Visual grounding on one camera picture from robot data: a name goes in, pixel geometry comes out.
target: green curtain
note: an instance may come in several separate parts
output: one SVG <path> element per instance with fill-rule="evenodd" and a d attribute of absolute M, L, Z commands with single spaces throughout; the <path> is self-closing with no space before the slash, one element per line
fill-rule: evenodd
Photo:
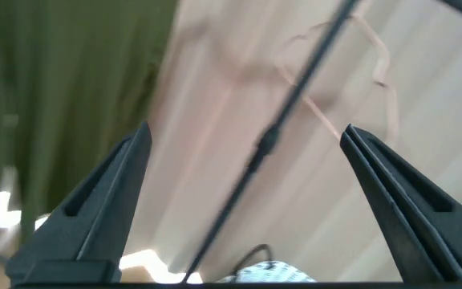
<path fill-rule="evenodd" d="M 145 119 L 175 9 L 0 0 L 0 176 L 18 169 L 23 236 Z"/>

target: patterned cloth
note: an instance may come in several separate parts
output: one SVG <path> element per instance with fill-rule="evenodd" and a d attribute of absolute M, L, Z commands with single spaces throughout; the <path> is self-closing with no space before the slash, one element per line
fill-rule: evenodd
<path fill-rule="evenodd" d="M 313 283 L 306 273 L 280 261 L 265 261 L 238 271 L 237 276 L 227 276 L 218 283 Z"/>

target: pink cable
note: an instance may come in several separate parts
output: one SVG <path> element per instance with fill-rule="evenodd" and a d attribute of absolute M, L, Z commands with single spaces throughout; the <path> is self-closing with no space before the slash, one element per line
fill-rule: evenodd
<path fill-rule="evenodd" d="M 383 41 L 379 38 L 379 36 L 375 33 L 375 31 L 368 25 L 368 23 L 358 15 L 351 15 L 350 19 L 353 23 L 357 24 L 360 30 L 366 35 L 368 40 L 372 42 L 372 44 L 377 49 L 377 53 L 379 54 L 379 60 L 375 65 L 374 71 L 372 73 L 372 79 L 375 85 L 380 86 L 384 89 L 385 95 L 387 96 L 387 138 L 386 143 L 390 146 L 394 146 L 397 141 L 397 136 L 399 134 L 399 116 L 398 116 L 398 105 L 397 105 L 397 92 L 396 90 L 386 83 L 386 74 L 387 70 L 390 67 L 390 52 L 388 51 L 386 45 Z M 286 48 L 290 45 L 295 43 L 298 40 L 308 40 L 308 36 L 311 33 L 323 28 L 331 24 L 331 22 L 323 22 L 319 23 L 315 26 L 310 27 L 308 31 L 304 35 L 295 35 L 289 38 L 283 45 L 282 49 L 279 52 L 283 52 Z M 284 59 L 281 56 L 278 56 L 275 59 L 275 65 L 281 74 L 281 76 L 291 85 L 295 85 L 295 77 L 291 75 L 288 70 L 286 69 L 286 64 Z M 308 105 L 311 111 L 316 115 L 317 118 L 326 126 L 326 128 L 336 137 L 339 141 L 341 134 L 338 130 L 334 127 L 334 125 L 330 122 L 330 120 L 324 115 L 324 113 L 318 108 L 315 102 L 309 96 L 302 97 L 304 102 Z"/>

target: ceiling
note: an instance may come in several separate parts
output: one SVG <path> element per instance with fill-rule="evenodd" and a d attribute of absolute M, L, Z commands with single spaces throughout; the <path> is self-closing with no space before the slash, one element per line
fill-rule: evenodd
<path fill-rule="evenodd" d="M 335 0 L 180 1 L 156 106 L 152 156 L 126 252 L 153 249 L 185 271 L 239 178 L 258 135 Z M 392 148 L 462 203 L 462 15 L 432 0 L 363 1 L 357 10 L 391 55 L 398 94 Z M 387 97 L 372 84 L 376 49 L 348 24 L 306 90 L 342 131 L 352 123 L 385 139 Z M 206 255 L 199 272 L 224 277 L 249 249 L 321 281 L 399 280 L 387 245 L 336 139 L 301 102 L 277 146 Z"/>

